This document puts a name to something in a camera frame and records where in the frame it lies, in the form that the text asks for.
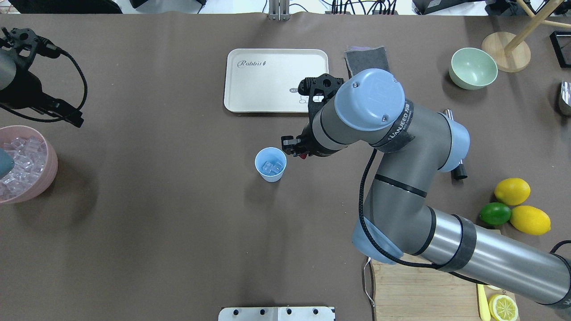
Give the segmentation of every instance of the wooden pole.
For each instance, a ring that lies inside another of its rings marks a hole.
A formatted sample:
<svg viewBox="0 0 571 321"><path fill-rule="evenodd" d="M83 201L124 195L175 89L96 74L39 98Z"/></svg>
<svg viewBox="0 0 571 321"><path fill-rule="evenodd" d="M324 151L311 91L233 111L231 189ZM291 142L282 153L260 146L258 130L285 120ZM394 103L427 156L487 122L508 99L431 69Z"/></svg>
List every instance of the wooden pole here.
<svg viewBox="0 0 571 321"><path fill-rule="evenodd" d="M545 18L553 12L553 10L559 7L561 2L563 2L563 0L550 0L545 7L543 7L543 9L541 9L535 17L532 18L527 26L524 27L522 32L517 34L517 36L513 38L507 46L505 46L504 52L506 54L511 53L525 38L527 38L527 36L529 36L529 34L533 32L533 30L535 30L535 28L537 28L537 26L541 24L541 22L543 22L543 20L545 20Z"/></svg>
<svg viewBox="0 0 571 321"><path fill-rule="evenodd" d="M516 0L516 1L520 5L520 7L524 9L525 13L528 14L528 16L530 16L531 18L535 17L535 13L533 13L532 10L528 7L528 5L525 4L524 0ZM559 28L571 28L571 25L568 23L555 22L549 20L544 20L541 23L543 23L544 25L554 26Z"/></svg>

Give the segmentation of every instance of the ice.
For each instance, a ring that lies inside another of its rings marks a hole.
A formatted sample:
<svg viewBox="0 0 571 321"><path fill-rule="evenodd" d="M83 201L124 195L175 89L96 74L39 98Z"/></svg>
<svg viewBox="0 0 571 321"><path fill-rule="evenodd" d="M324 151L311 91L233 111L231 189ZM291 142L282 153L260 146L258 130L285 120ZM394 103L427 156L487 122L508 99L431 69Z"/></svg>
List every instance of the ice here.
<svg viewBox="0 0 571 321"><path fill-rule="evenodd" d="M0 200L16 197L34 184L46 164L46 144L36 137L15 138L2 148L14 160L14 168L0 179Z"/></svg>
<svg viewBox="0 0 571 321"><path fill-rule="evenodd" d="M26 143L24 144L24 148L23 148L23 153L26 156L31 156L36 154L39 151L40 146L42 145L42 142L37 139L36 137L30 137L30 139L28 141L26 141Z"/></svg>
<svg viewBox="0 0 571 321"><path fill-rule="evenodd" d="M24 170L31 169L32 166L34 165L34 162L32 162L31 158L29 158L28 156L24 156L22 154L19 154L16 157L14 157L14 163L17 166L22 167Z"/></svg>
<svg viewBox="0 0 571 321"><path fill-rule="evenodd" d="M262 165L262 172L266 175L276 175L279 174L284 168L284 165L278 161L266 162Z"/></svg>
<svg viewBox="0 0 571 321"><path fill-rule="evenodd" d="M22 147L24 146L25 143L26 143L26 140L21 138L21 137L16 137L10 142L10 144L12 145L12 148L15 150L22 149Z"/></svg>

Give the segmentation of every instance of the lime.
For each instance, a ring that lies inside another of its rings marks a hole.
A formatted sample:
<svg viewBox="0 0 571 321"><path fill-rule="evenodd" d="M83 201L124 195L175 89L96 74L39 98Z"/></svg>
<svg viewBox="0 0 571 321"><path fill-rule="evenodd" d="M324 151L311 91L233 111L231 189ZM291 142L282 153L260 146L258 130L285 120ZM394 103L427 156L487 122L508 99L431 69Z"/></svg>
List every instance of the lime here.
<svg viewBox="0 0 571 321"><path fill-rule="evenodd" d="M519 315L516 302L505 294L492 295L490 314L498 321L516 321Z"/></svg>
<svg viewBox="0 0 571 321"><path fill-rule="evenodd" d="M529 184L521 178L507 178L496 186L494 195L503 204L514 206L523 203L531 193Z"/></svg>
<svg viewBox="0 0 571 321"><path fill-rule="evenodd" d="M487 224L500 225L509 221L512 210L506 204L490 203L480 211L480 219Z"/></svg>
<svg viewBox="0 0 571 321"><path fill-rule="evenodd" d="M532 235L541 235L551 230L549 216L533 206L521 205L512 209L509 222L518 230Z"/></svg>

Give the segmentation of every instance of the blue cup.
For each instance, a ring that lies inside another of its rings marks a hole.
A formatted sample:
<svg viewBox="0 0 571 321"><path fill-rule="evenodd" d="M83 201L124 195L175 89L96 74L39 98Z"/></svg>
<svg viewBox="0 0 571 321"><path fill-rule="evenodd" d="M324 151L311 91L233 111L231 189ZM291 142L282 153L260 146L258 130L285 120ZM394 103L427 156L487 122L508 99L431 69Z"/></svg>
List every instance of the blue cup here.
<svg viewBox="0 0 571 321"><path fill-rule="evenodd" d="M254 161L258 173L268 182L277 182L287 165L287 158L282 150L276 147L266 147L259 151Z"/></svg>

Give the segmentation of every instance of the green bowl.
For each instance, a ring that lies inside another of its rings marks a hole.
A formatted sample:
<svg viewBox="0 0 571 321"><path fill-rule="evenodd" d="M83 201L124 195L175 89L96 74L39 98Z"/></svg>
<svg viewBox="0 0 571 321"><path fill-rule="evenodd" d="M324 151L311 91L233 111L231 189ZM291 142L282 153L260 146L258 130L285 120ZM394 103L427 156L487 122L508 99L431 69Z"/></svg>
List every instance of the green bowl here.
<svg viewBox="0 0 571 321"><path fill-rule="evenodd" d="M474 90L494 82L498 76L498 66L485 51L462 48L452 56L448 73L458 87Z"/></svg>

